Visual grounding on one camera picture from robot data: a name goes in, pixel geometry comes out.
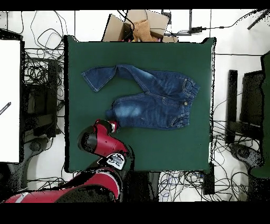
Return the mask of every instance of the cardboard box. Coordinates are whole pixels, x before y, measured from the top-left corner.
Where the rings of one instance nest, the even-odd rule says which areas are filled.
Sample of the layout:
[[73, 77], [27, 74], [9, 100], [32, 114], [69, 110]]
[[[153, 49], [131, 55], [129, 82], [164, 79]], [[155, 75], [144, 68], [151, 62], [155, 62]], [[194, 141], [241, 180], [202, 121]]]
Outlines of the cardboard box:
[[164, 36], [162, 39], [163, 43], [177, 43], [178, 38], [175, 36]]
[[150, 10], [128, 10], [127, 18], [132, 22], [148, 19], [152, 36], [162, 38], [167, 28], [169, 18]]
[[[149, 10], [129, 10], [127, 18], [131, 21], [137, 22], [145, 20], [147, 17], [150, 25], [150, 33], [157, 38], [163, 38], [169, 18]], [[121, 41], [130, 33], [130, 22], [126, 20], [122, 22], [120, 19], [110, 14], [102, 38], [103, 42]]]

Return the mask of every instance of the denim fabric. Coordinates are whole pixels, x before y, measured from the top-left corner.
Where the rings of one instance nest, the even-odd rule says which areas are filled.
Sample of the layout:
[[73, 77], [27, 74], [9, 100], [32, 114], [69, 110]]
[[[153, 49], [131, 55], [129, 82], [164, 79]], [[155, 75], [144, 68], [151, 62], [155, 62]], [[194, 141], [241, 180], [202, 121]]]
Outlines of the denim fabric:
[[134, 79], [142, 93], [118, 98], [107, 119], [121, 127], [176, 129], [189, 125], [189, 113], [199, 86], [178, 72], [141, 70], [127, 64], [94, 67], [82, 73], [94, 92], [98, 92], [113, 76]]

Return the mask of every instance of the green tabletop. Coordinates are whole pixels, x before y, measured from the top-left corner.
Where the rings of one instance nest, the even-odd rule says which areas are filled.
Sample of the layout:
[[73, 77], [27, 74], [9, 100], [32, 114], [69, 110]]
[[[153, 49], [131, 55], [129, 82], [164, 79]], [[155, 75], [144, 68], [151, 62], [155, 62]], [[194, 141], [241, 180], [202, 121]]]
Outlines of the green tabletop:
[[79, 150], [77, 137], [118, 97], [142, 92], [134, 80], [114, 77], [99, 92], [93, 92], [81, 73], [91, 67], [131, 64], [139, 69], [181, 72], [200, 85], [191, 112], [190, 125], [178, 130], [121, 128], [114, 137], [130, 145], [135, 170], [206, 170], [209, 154], [212, 47], [204, 43], [68, 42], [69, 131], [66, 153], [69, 172], [86, 169], [98, 157]]

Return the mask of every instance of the white label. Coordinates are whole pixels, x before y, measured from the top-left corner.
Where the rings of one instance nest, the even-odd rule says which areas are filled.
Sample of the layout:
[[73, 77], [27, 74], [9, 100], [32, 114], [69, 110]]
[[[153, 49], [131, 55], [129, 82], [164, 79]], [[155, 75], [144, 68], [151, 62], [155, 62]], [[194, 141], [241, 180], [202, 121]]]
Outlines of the white label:
[[107, 156], [107, 158], [108, 159], [107, 159], [106, 163], [115, 167], [118, 170], [122, 170], [125, 163], [126, 163], [124, 156], [121, 155], [120, 153], [110, 154], [109, 156]]

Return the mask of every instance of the pen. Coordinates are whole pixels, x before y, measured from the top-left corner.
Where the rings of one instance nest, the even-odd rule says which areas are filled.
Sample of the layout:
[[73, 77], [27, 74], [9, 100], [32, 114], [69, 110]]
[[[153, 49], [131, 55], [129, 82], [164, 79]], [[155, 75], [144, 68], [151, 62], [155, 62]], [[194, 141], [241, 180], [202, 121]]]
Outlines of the pen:
[[6, 106], [3, 107], [2, 110], [0, 110], [0, 115], [11, 105], [11, 102], [9, 102]]

